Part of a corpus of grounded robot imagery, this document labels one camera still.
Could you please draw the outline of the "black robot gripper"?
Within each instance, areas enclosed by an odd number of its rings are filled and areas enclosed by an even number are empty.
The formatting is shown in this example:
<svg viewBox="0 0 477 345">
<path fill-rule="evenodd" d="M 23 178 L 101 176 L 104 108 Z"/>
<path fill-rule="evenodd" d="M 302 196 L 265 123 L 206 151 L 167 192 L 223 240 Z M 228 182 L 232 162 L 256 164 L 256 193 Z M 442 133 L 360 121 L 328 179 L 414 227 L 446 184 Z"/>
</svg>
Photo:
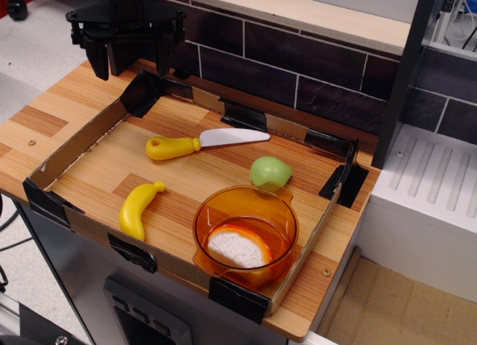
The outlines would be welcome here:
<svg viewBox="0 0 477 345">
<path fill-rule="evenodd" d="M 149 43 L 154 47 L 157 74 L 169 73 L 174 47 L 185 39 L 186 11 L 152 0 L 98 0 L 66 14 L 74 45 L 86 51 L 96 75 L 109 79 L 108 45 Z"/>
</svg>

